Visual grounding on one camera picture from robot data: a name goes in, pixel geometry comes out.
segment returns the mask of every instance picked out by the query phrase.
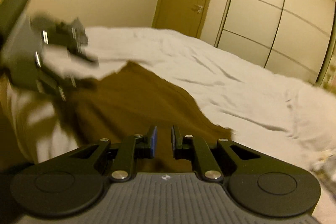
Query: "white bed sheet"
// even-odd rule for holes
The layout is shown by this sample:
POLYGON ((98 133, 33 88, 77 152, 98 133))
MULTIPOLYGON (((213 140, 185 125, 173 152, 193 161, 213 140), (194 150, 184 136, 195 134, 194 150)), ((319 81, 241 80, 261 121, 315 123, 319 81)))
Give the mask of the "white bed sheet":
MULTIPOLYGON (((171 30, 88 28, 88 54, 98 69, 50 48, 44 61, 61 75, 101 79, 135 61, 187 90, 214 124, 234 130, 233 140, 291 164, 310 169, 312 151, 300 145, 288 108, 300 80, 274 75, 228 52, 171 30)), ((19 147, 26 158, 42 162, 78 147, 70 128, 62 128, 52 103, 44 96, 7 86, 1 98, 19 147)), ((322 187, 314 216, 322 223, 336 219, 336 204, 322 187)))

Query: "brown garment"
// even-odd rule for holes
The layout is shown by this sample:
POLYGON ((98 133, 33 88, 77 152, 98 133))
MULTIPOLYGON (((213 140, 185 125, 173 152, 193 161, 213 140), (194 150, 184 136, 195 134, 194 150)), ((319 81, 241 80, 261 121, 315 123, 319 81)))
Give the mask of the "brown garment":
POLYGON ((145 134, 150 125, 157 126, 155 158, 138 160, 138 171, 191 171, 189 161, 172 156, 173 125, 182 135, 202 136, 208 143, 231 138, 231 130, 212 124, 188 92, 136 63, 129 62, 120 72, 101 81, 86 81, 94 88, 78 88, 66 103, 68 117, 76 120, 84 143, 100 138, 118 143, 126 136, 145 134))

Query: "ribbed gray surface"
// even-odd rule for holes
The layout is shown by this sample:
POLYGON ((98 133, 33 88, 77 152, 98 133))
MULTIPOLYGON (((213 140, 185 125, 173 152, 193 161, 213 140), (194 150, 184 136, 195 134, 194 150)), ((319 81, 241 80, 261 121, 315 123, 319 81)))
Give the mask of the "ribbed gray surface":
POLYGON ((197 179, 194 173, 138 173, 126 183, 113 184, 90 210, 63 220, 24 216, 18 224, 318 224, 311 216, 268 220, 233 203, 220 185, 197 179))

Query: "white logo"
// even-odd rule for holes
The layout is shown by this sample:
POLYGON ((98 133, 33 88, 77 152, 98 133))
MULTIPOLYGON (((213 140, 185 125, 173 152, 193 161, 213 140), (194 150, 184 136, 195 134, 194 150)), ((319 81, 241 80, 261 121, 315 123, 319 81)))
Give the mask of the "white logo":
POLYGON ((167 181, 167 180, 171 179, 171 176, 166 174, 166 175, 163 175, 161 178, 164 179, 165 181, 167 181))

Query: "wrinkled sheet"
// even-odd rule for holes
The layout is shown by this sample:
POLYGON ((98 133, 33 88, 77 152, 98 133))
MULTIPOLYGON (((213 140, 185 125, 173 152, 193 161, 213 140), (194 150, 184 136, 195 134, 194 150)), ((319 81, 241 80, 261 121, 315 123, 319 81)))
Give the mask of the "wrinkled sheet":
MULTIPOLYGON (((300 141, 305 132, 297 123, 295 102, 308 84, 171 30, 94 27, 86 34, 85 51, 99 58, 99 68, 55 47, 45 50, 44 62, 61 75, 102 79, 131 60, 189 92, 211 122, 234 130, 234 141, 306 170, 318 157, 309 156, 312 148, 300 141)), ((1 84, 7 87, 2 107, 27 159, 42 162, 78 147, 48 98, 14 88, 5 79, 1 84)), ((326 224, 336 219, 336 205, 324 187, 314 216, 326 224)))

